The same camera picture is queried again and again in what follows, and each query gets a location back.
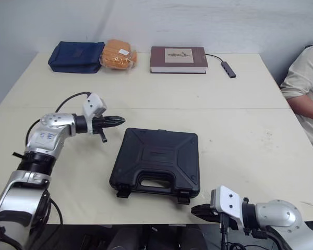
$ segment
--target person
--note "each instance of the person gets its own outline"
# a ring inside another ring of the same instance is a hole
[[[313,145],[313,46],[290,66],[281,91]]]

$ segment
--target navy blue pouch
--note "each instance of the navy blue pouch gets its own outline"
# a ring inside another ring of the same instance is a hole
[[[96,73],[104,43],[60,42],[53,50],[48,64],[55,72]]]

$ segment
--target white table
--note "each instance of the white table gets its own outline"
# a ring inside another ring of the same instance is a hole
[[[139,54],[138,67],[129,72],[103,69],[79,75],[53,73],[46,65],[49,55],[38,55],[0,105],[0,193],[19,164],[11,153],[23,152],[29,125],[70,94],[95,91],[107,102],[105,115],[122,116],[126,123],[105,129],[105,144],[98,135],[66,140],[49,189],[64,223],[204,223],[190,208],[208,203],[211,190],[221,184],[253,203],[284,199],[305,220],[313,220],[309,140],[258,55],[221,56],[236,79],[229,79],[214,58],[201,76],[149,74],[147,54]],[[141,88],[149,98],[138,94]],[[83,98],[62,111],[79,113]],[[128,127],[198,134],[201,191],[189,206],[161,195],[116,197],[109,177]],[[55,212],[50,222],[58,222]]]

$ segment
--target beige shirt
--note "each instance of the beige shirt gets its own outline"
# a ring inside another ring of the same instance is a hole
[[[294,61],[281,88],[286,99],[307,94],[313,100],[313,46]],[[313,119],[301,115],[297,118],[313,145]]]

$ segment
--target white wall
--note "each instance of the white wall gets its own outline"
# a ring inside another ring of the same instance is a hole
[[[280,83],[313,42],[313,0],[0,0],[0,101],[37,52],[61,40],[109,38],[140,52],[202,45],[210,53],[260,53]]]

